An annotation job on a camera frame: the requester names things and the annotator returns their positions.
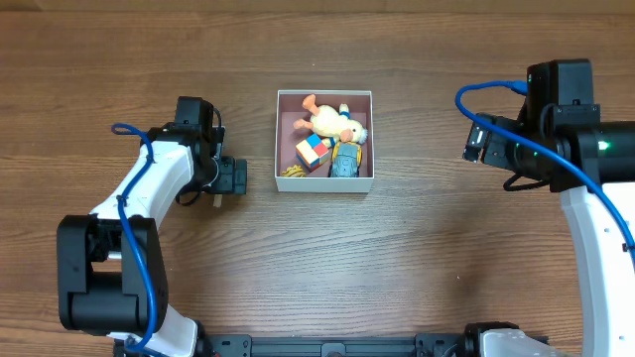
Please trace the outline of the colourful puzzle cube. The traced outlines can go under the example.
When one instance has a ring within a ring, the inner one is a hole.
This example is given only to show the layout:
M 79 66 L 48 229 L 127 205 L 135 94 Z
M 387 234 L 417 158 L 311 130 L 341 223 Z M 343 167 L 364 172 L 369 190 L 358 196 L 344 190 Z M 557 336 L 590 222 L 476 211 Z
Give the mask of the colourful puzzle cube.
M 296 145 L 296 156 L 310 172 L 329 160 L 329 148 L 317 134 L 311 134 Z

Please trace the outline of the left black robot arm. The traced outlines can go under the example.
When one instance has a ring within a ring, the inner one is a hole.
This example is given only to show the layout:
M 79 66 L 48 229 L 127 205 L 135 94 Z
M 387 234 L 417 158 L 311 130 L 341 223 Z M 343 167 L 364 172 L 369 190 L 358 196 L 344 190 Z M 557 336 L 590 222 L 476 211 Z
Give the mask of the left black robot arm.
M 225 128 L 168 123 L 136 136 L 139 157 L 114 192 L 57 229 L 59 317 L 67 330 L 113 340 L 116 356 L 212 356 L 202 324 L 169 303 L 159 228 L 173 202 L 190 193 L 243 194 L 244 160 L 222 154 Z

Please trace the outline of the yellow round gear toy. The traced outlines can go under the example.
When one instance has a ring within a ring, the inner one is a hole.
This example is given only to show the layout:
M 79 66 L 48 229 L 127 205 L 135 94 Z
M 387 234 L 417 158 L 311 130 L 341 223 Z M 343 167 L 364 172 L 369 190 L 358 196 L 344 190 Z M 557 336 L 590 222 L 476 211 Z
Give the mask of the yellow round gear toy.
M 284 171 L 280 173 L 280 176 L 283 178 L 305 178 L 307 176 L 303 167 L 300 165 L 293 165 L 287 167 Z

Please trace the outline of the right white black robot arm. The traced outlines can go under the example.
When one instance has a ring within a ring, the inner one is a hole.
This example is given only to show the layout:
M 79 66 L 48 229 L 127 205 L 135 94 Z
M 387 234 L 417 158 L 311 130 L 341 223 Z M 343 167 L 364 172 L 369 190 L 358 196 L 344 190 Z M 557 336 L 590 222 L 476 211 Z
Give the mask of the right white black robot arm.
M 597 107 L 551 106 L 534 121 L 470 114 L 471 162 L 558 194 L 573 241 L 585 356 L 634 353 L 634 125 Z

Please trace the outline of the wooden cat rattle drum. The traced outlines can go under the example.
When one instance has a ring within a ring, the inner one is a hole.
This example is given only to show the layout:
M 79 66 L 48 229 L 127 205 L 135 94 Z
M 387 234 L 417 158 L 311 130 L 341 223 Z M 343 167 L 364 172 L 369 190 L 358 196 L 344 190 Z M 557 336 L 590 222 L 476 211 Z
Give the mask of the wooden cat rattle drum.
M 222 195 L 221 194 L 216 194 L 214 196 L 214 199 L 213 199 L 213 206 L 214 207 L 220 207 L 221 204 L 222 204 Z

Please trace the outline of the yellow grey toy truck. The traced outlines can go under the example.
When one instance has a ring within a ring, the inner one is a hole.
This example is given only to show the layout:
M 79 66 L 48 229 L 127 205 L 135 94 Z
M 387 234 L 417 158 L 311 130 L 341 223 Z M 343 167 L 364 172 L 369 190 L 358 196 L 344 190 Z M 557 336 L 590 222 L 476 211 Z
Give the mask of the yellow grey toy truck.
M 337 143 L 332 149 L 330 178 L 358 178 L 361 166 L 362 150 L 355 143 Z

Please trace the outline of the plush duck toy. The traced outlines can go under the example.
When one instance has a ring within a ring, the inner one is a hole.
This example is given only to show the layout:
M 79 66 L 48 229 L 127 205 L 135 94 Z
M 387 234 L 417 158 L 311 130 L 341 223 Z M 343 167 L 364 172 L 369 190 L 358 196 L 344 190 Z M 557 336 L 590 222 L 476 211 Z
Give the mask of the plush duck toy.
M 309 120 L 298 119 L 293 126 L 296 130 L 308 129 L 321 137 L 330 149 L 337 143 L 363 145 L 368 139 L 368 130 L 351 118 L 348 106 L 341 103 L 338 109 L 329 105 L 316 105 L 317 97 L 310 94 L 304 98 L 302 106 L 311 113 Z

